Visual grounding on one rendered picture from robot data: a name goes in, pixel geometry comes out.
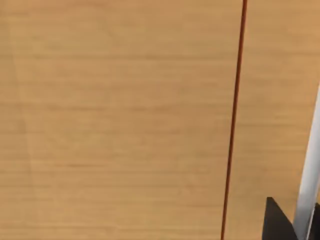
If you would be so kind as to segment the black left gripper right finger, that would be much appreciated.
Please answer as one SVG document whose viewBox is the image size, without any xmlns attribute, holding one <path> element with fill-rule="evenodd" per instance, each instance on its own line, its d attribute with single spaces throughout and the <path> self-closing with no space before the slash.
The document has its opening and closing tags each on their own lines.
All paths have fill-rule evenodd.
<svg viewBox="0 0 320 240">
<path fill-rule="evenodd" d="M 320 204 L 316 203 L 313 211 L 308 240 L 320 240 Z"/>
</svg>

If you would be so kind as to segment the wooden door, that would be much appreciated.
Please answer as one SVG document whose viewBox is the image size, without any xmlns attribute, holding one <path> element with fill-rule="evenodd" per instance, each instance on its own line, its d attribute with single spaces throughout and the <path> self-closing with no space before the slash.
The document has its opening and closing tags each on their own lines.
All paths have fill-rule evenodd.
<svg viewBox="0 0 320 240">
<path fill-rule="evenodd" d="M 320 83 L 320 0 L 247 0 L 224 240 L 294 217 Z"/>
<path fill-rule="evenodd" d="M 242 0 L 0 0 L 0 240 L 221 240 Z"/>
</svg>

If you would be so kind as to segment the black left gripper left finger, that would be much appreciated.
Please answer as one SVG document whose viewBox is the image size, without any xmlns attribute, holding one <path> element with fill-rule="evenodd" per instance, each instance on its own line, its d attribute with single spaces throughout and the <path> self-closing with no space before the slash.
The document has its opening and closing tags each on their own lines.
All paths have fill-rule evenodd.
<svg viewBox="0 0 320 240">
<path fill-rule="evenodd" d="M 273 197 L 266 198 L 261 240 L 298 240 L 292 223 Z"/>
</svg>

